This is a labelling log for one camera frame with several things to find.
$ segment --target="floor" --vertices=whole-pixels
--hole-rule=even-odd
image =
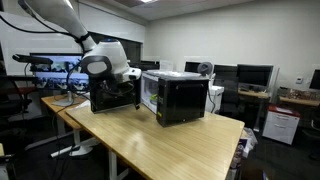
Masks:
[[[45,138],[54,134],[51,119],[42,120],[45,128],[29,130],[28,137],[35,135],[36,139]],[[292,146],[282,144],[256,134],[259,144],[249,154],[246,164],[253,164],[255,168],[267,171],[275,180],[318,180],[320,179],[320,161],[308,158],[309,143],[303,134],[298,131]],[[108,179],[108,157],[104,146],[98,145],[85,156],[61,156],[52,159],[48,155],[62,147],[70,146],[72,136],[61,139],[59,143],[52,142],[41,147],[18,153],[14,161],[18,180],[103,180]],[[133,172],[126,179],[143,179]]]

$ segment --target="monitor stand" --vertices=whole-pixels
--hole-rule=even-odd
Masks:
[[[61,100],[58,100],[58,101],[55,101],[53,102],[52,104],[53,105],[56,105],[56,106],[62,106],[62,107],[67,107],[67,106],[71,106],[73,104],[79,104],[80,102],[75,100],[72,96],[72,92],[71,91],[68,91],[68,97],[67,98],[64,98],[64,99],[61,99]]]

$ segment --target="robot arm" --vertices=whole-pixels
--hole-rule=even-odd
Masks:
[[[18,0],[18,3],[32,17],[37,13],[82,41],[86,54],[81,61],[81,68],[89,76],[111,76],[117,83],[140,78],[141,70],[129,67],[120,42],[100,42],[97,45],[93,41],[69,0]]]

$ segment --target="computer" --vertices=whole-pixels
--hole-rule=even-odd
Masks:
[[[81,72],[80,66],[75,67],[81,60],[82,54],[79,53],[30,53],[32,57],[43,57],[53,61],[51,65],[39,64],[33,68],[34,75],[37,78],[35,85],[43,90],[61,90],[71,92],[89,91],[89,77]],[[67,75],[74,68],[68,84]],[[70,105],[68,99],[57,102],[57,105]]]
[[[237,77],[238,67],[215,64],[213,73],[215,73],[216,76]]]
[[[310,89],[320,90],[320,69],[316,69],[310,83]]]
[[[269,86],[273,66],[238,64],[238,78],[241,88],[264,91]]]
[[[198,73],[199,62],[186,62],[184,72]]]

